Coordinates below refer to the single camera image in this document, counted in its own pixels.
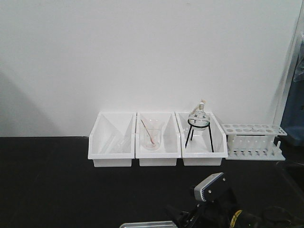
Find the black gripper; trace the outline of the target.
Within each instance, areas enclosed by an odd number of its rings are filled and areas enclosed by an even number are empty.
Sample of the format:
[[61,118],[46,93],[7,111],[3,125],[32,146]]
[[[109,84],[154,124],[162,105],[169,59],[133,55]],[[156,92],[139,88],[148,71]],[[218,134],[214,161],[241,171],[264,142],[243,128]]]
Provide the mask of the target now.
[[231,188],[213,195],[206,185],[192,186],[197,201],[191,211],[166,206],[166,214],[179,228],[261,228],[262,219],[241,209]]

